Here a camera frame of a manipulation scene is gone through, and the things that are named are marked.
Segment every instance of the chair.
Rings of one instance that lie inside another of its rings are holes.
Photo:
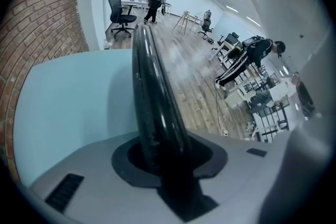
[[[207,32],[212,32],[212,30],[210,29],[210,24],[211,24],[211,20],[204,20],[204,24],[202,25],[202,30],[203,31],[200,31],[198,32],[199,33],[202,33],[204,37],[208,37],[208,35],[206,34]]]
[[[235,32],[233,32],[232,34],[228,34],[227,35],[227,37],[226,37],[226,39],[224,39],[226,42],[228,42],[228,43],[230,43],[231,45],[234,45],[234,44],[236,44],[237,42],[239,42],[238,41],[238,35],[235,33]],[[219,41],[217,41],[217,44],[219,45],[219,46],[221,46],[222,44],[223,44],[223,42],[224,41],[222,41],[222,39],[224,38],[224,36],[221,36],[221,38],[220,38],[220,40]],[[224,50],[226,50],[226,51],[230,51],[230,49],[228,48],[228,47],[226,47],[226,46],[224,46],[223,47],[223,49]]]
[[[128,11],[127,15],[122,15],[122,10],[123,8],[128,8],[128,7],[122,7],[121,6],[121,0],[108,0],[111,6],[111,22],[113,23],[117,23],[119,25],[121,25],[121,27],[119,28],[115,28],[115,29],[111,29],[111,33],[114,30],[117,30],[118,32],[115,33],[114,37],[116,37],[116,35],[118,33],[120,33],[121,31],[126,32],[128,35],[128,37],[132,37],[131,33],[128,32],[128,30],[134,30],[134,28],[127,28],[125,27],[125,25],[127,26],[128,23],[132,23],[136,20],[136,16],[134,15],[130,15],[131,11],[132,11],[132,7],[135,5],[129,5],[130,9]]]

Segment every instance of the computer monitor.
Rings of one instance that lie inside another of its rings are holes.
[[[225,41],[230,43],[231,45],[234,45],[235,43],[238,42],[238,39],[236,37],[234,37],[234,35],[228,34]]]

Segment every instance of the brick wall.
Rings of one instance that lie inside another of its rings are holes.
[[[0,24],[0,154],[16,180],[14,115],[30,69],[88,51],[76,7],[77,0],[12,0]]]

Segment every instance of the cap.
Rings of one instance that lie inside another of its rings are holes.
[[[284,53],[286,50],[286,45],[282,41],[275,41],[274,43],[277,44],[277,54],[280,59],[282,53]]]

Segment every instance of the person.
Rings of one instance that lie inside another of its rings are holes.
[[[204,13],[204,16],[203,16],[203,22],[205,22],[206,20],[210,20],[210,18],[211,18],[211,11],[210,11],[210,9],[209,10],[207,10],[205,13]]]
[[[254,97],[249,103],[251,107],[249,112],[251,114],[257,113],[265,107],[271,108],[274,105],[284,102],[296,92],[297,85],[300,83],[300,77],[297,72],[295,72],[291,78],[269,78],[279,81],[280,83],[269,90],[258,93]]]
[[[285,43],[282,41],[273,42],[268,38],[258,41],[253,44],[253,46],[248,46],[244,49],[242,55],[230,66],[230,68],[215,79],[215,87],[217,89],[222,88],[226,91],[225,84],[234,80],[240,73],[246,70],[249,64],[253,62],[258,68],[258,72],[263,76],[264,70],[261,68],[262,58],[266,57],[270,52],[278,54],[278,57],[281,57],[281,54],[285,52],[285,49]]]
[[[148,6],[148,13],[143,22],[147,24],[148,20],[152,17],[152,23],[156,24],[156,13],[158,8],[161,7],[161,0],[148,0]]]

